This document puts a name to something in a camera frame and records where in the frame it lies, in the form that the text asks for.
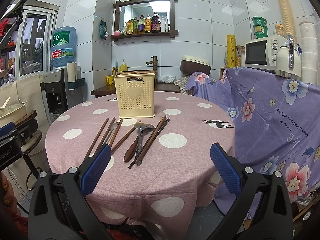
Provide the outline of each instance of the electric kettle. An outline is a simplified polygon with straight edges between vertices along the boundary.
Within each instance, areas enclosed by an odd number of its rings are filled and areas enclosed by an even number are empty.
[[[289,46],[281,46],[276,56],[276,75],[301,80],[301,59],[294,48],[294,41],[288,34]]]

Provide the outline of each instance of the faucet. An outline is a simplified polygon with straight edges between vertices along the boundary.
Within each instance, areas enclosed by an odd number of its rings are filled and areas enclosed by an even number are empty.
[[[157,56],[152,56],[151,58],[153,59],[153,61],[148,61],[146,62],[146,64],[147,65],[153,64],[153,69],[156,70],[157,64],[159,63],[159,61],[157,60]]]
[[[289,69],[293,69],[294,63],[294,40],[291,34],[288,34],[289,39]]]

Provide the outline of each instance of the white microwave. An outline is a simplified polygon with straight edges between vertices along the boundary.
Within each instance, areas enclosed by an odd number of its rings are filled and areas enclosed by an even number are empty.
[[[275,71],[280,47],[288,44],[288,40],[280,35],[249,41],[245,45],[245,66]]]

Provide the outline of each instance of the round table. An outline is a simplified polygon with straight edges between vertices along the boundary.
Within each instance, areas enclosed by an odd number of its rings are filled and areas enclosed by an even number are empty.
[[[79,166],[108,117],[119,118],[115,95],[96,98],[63,113],[50,126],[45,148],[52,172],[65,173]],[[155,92],[154,118],[124,119],[114,145],[138,120],[158,124],[164,114],[169,123],[153,142],[141,166],[124,163],[124,154],[137,137],[134,131],[114,152],[94,192],[87,200],[97,217],[108,224],[152,222],[167,239],[187,233],[194,208],[206,206],[220,182],[210,159],[218,142],[234,156],[235,129],[229,115],[217,105],[190,95]],[[98,139],[101,140],[105,130]],[[142,142],[151,131],[143,133]]]

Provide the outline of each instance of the soap dispenser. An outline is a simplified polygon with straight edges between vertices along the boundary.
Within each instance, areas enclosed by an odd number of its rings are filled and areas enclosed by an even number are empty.
[[[120,65],[119,67],[119,72],[122,72],[122,71],[128,71],[128,65],[126,65],[126,63],[124,62],[124,59],[122,60],[122,64]]]

